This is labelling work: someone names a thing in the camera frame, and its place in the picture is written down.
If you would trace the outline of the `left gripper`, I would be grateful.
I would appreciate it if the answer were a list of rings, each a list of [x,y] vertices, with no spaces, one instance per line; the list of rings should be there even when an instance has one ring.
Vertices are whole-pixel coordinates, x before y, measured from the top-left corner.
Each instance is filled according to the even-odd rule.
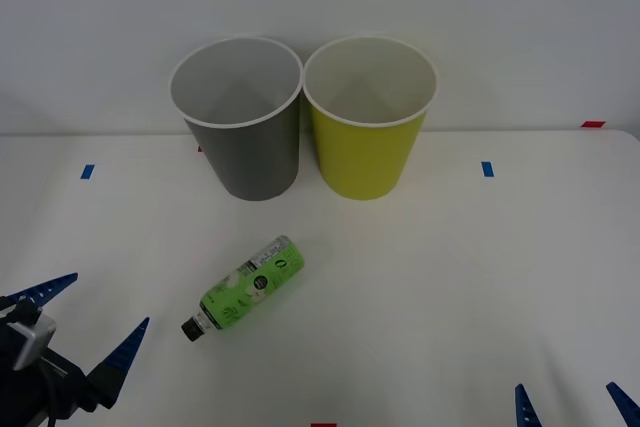
[[[2,296],[1,319],[38,320],[43,307],[77,278],[77,273],[71,273]],[[33,326],[3,325],[1,424],[53,426],[58,420],[69,419],[78,409],[93,412],[98,404],[112,408],[148,325],[146,317],[87,378],[78,366],[48,347],[56,331],[53,320],[41,319]]]

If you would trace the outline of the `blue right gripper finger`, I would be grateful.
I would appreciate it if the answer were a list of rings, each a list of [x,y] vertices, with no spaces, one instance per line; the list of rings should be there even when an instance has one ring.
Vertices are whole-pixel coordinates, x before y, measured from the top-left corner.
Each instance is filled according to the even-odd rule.
[[[515,388],[515,416],[517,427],[542,426],[523,384]]]
[[[640,407],[615,382],[610,382],[606,389],[626,426],[640,427]]]

